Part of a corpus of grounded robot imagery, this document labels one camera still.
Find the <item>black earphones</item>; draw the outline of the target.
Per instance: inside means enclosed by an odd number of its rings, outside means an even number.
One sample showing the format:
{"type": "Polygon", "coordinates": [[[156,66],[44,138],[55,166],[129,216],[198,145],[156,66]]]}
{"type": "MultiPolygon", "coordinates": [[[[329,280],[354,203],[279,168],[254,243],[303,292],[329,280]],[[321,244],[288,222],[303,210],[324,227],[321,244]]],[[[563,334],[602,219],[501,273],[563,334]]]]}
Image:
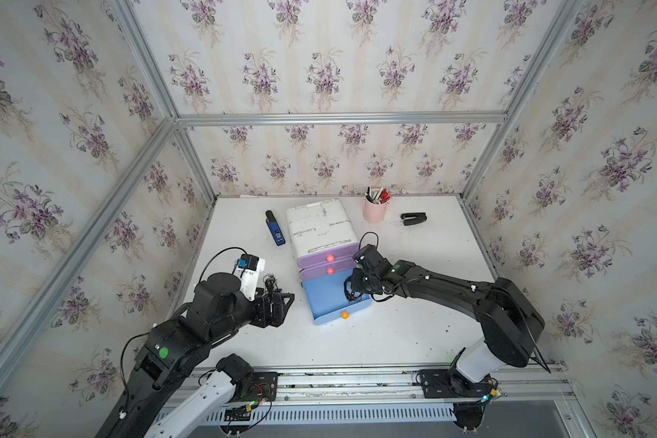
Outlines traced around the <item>black earphones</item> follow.
{"type": "Polygon", "coordinates": [[[348,301],[348,303],[360,301],[363,296],[362,292],[355,291],[352,288],[352,282],[350,277],[347,277],[346,280],[344,281],[343,290],[344,290],[344,295],[346,297],[346,301],[348,301]]]}
{"type": "Polygon", "coordinates": [[[263,277],[264,283],[264,297],[274,297],[282,293],[282,289],[277,284],[277,279],[274,275],[268,274],[263,277]]]}

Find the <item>purple top drawer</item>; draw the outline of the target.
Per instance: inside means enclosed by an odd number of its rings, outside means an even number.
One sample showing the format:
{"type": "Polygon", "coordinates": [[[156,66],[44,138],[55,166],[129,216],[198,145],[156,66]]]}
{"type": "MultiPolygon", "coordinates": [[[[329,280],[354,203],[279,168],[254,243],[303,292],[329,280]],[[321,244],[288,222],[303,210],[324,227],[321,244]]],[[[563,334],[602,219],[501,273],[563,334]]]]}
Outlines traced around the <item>purple top drawer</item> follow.
{"type": "Polygon", "coordinates": [[[332,257],[332,261],[341,260],[343,258],[352,259],[354,254],[358,251],[358,248],[359,244],[354,242],[329,249],[321,249],[311,254],[303,255],[303,257],[299,257],[297,259],[297,266],[299,269],[306,269],[328,264],[330,262],[330,257],[332,257]]]}

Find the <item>purple drawer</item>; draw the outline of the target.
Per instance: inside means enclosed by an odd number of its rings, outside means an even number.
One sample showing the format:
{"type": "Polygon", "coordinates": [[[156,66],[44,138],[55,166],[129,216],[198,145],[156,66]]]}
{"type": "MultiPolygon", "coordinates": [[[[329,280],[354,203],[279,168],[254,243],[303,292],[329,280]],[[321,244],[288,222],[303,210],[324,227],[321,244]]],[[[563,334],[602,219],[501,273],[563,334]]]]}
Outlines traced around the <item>purple drawer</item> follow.
{"type": "Polygon", "coordinates": [[[358,251],[358,248],[359,244],[354,242],[329,249],[321,249],[311,254],[303,255],[303,257],[299,257],[297,259],[297,266],[299,269],[306,269],[328,264],[330,262],[330,257],[332,257],[332,261],[341,260],[343,258],[352,259],[354,254],[358,251]]]}
{"type": "Polygon", "coordinates": [[[304,282],[321,277],[332,276],[342,271],[353,270],[354,268],[355,261],[352,258],[347,257],[336,259],[333,262],[305,268],[299,272],[299,277],[301,281],[304,282]]]}

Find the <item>blue bottom drawer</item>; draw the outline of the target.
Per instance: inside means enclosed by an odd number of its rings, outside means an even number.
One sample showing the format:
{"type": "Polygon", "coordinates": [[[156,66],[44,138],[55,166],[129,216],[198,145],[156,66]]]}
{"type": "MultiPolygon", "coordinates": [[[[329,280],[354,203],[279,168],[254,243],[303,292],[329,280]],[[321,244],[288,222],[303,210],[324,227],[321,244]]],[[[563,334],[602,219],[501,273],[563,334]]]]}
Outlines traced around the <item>blue bottom drawer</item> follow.
{"type": "Polygon", "coordinates": [[[316,326],[328,324],[336,319],[342,319],[357,311],[366,310],[372,299],[367,295],[357,297],[352,293],[350,279],[352,270],[341,271],[331,276],[319,277],[303,281],[308,306],[316,326]]]}

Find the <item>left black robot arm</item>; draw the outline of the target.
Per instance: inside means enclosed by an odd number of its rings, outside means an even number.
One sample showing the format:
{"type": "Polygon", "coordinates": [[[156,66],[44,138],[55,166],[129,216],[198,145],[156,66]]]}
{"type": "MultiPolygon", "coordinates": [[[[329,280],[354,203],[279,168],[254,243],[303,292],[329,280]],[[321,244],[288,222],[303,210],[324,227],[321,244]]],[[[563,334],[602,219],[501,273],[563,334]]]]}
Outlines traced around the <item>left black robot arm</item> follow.
{"type": "Polygon", "coordinates": [[[236,354],[220,359],[207,380],[172,412],[160,412],[211,350],[241,328],[281,326],[295,301],[271,276],[251,295],[229,273],[214,273],[195,287],[195,296],[171,319],[145,333],[145,343],[124,381],[122,396],[102,427],[100,437],[186,437],[212,410],[248,396],[254,370],[236,354]]]}

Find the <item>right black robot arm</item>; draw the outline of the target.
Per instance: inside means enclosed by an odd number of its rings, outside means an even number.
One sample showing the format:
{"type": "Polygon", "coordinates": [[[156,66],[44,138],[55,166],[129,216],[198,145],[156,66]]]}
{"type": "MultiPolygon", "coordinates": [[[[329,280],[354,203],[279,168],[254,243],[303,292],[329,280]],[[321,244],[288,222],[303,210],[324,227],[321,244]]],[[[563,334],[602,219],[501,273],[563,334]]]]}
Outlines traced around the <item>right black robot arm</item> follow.
{"type": "Polygon", "coordinates": [[[374,245],[353,256],[355,268],[344,289],[354,297],[421,299],[457,310],[480,324],[482,338],[465,347],[451,365],[451,373],[467,383],[485,381],[507,365],[525,368],[545,362],[538,341],[545,321],[511,280],[472,281],[438,274],[411,261],[392,264],[374,245]]]}

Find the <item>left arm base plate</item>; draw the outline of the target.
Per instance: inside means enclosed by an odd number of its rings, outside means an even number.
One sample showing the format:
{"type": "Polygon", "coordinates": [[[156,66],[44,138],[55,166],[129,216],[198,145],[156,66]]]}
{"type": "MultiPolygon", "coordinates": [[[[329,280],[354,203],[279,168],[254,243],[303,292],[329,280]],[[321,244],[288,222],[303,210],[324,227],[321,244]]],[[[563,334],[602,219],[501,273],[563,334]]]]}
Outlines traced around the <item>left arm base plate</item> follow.
{"type": "Polygon", "coordinates": [[[250,403],[277,399],[279,374],[277,372],[253,372],[235,387],[231,403],[250,403]]]}

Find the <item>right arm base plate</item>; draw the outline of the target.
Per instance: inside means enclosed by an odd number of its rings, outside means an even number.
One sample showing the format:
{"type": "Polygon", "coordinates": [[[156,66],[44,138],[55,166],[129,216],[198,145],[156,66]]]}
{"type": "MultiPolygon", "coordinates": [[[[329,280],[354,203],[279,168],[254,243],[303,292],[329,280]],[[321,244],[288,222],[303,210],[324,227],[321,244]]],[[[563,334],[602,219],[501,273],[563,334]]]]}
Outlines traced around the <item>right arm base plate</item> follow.
{"type": "Polygon", "coordinates": [[[426,399],[478,399],[488,401],[495,397],[498,381],[490,375],[483,381],[471,383],[456,369],[419,370],[415,382],[426,399]]]}

